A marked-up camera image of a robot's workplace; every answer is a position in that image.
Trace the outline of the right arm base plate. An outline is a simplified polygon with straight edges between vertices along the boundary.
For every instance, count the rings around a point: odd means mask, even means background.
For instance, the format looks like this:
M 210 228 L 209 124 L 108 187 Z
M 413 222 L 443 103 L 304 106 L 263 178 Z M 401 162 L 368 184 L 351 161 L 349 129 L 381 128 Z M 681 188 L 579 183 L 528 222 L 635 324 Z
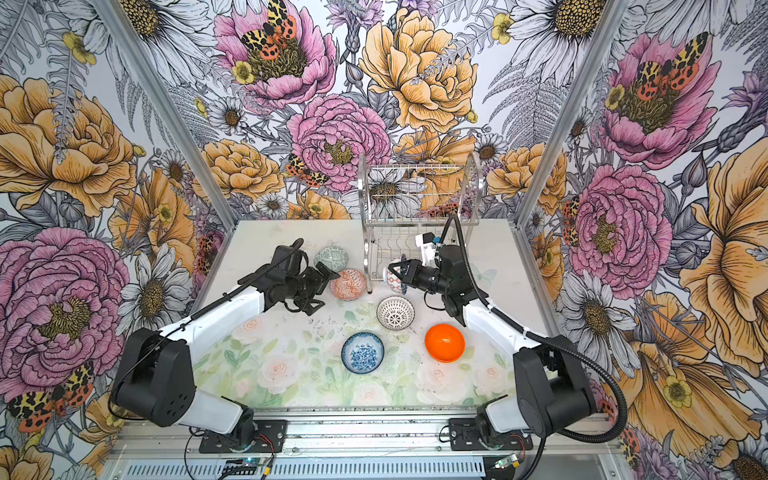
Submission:
M 448 440 L 452 451 L 530 451 L 533 440 L 529 432 L 512 430 L 507 433 L 492 434 L 490 428 L 483 430 L 477 426 L 476 418 L 450 418 L 448 420 Z

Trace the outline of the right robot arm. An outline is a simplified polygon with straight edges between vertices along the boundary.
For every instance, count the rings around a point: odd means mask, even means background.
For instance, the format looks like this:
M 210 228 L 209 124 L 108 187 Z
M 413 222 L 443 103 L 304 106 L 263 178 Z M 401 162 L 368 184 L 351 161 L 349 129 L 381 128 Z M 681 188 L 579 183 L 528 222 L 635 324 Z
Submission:
M 562 336 L 543 337 L 513 318 L 481 290 L 458 245 L 437 249 L 435 264 L 418 259 L 390 263 L 387 271 L 402 284 L 437 294 L 445 312 L 463 327 L 490 338 L 512 357 L 515 391 L 484 404 L 477 428 L 485 442 L 526 428 L 542 439 L 559 434 L 583 443 L 604 443 L 605 434 L 584 434 L 570 426 L 597 412 L 580 359 Z

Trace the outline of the dark blue patterned bowl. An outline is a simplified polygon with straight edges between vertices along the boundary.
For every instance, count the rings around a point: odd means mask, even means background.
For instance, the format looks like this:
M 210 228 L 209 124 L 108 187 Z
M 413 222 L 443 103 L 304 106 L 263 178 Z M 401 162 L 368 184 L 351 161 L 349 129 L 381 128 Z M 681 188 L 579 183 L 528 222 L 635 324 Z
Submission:
M 398 295 L 405 295 L 407 293 L 407 286 L 388 267 L 383 268 L 383 278 L 387 286 L 394 293 Z

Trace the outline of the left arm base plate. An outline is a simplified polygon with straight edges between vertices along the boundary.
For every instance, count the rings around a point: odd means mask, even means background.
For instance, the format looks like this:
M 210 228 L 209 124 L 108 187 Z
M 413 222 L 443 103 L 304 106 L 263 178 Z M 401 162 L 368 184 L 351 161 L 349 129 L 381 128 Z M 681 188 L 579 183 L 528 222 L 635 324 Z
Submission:
M 286 420 L 254 421 L 254 434 L 251 440 L 239 443 L 233 438 L 206 430 L 198 447 L 201 454 L 224 453 L 280 453 L 286 439 L 288 422 Z

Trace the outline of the silver wire dish rack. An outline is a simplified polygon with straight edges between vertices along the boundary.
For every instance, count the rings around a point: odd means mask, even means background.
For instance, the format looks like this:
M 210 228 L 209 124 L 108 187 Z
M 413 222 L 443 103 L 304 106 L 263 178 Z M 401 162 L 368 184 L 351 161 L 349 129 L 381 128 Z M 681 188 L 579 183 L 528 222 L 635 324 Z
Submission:
M 366 280 L 371 284 L 382 281 L 389 260 L 419 258 L 415 237 L 425 232 L 439 236 L 453 214 L 469 229 L 477 225 L 483 185 L 481 164 L 474 152 L 458 164 L 374 164 L 361 157 L 357 192 Z

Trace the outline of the blue floral bowl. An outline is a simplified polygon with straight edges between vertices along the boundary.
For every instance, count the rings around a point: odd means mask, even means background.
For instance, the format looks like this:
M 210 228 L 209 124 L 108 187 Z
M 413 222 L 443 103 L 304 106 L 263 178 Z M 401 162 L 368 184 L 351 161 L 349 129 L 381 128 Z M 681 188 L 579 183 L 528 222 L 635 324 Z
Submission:
M 385 357 L 382 340 L 371 332 L 351 335 L 343 344 L 341 361 L 353 374 L 364 375 L 377 370 Z

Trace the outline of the green patterned bowl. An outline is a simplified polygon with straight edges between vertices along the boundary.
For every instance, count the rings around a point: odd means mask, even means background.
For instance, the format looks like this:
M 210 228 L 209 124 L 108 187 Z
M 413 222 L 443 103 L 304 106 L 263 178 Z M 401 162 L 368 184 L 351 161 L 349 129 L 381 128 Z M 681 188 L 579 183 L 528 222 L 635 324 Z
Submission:
M 347 251 L 338 245 L 322 247 L 315 255 L 315 264 L 322 263 L 334 272 L 341 272 L 347 268 L 349 255 Z

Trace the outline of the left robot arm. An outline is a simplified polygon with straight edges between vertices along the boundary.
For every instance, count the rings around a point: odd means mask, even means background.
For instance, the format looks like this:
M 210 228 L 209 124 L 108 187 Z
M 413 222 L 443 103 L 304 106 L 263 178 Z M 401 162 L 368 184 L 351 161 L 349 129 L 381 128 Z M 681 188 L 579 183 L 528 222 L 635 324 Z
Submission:
M 109 397 L 112 407 L 158 427 L 183 425 L 215 433 L 237 450 L 257 438 L 252 408 L 200 389 L 194 365 L 218 341 L 276 305 L 313 315 L 320 295 L 339 273 L 311 265 L 303 241 L 278 246 L 270 262 L 222 296 L 158 330 L 129 335 Z

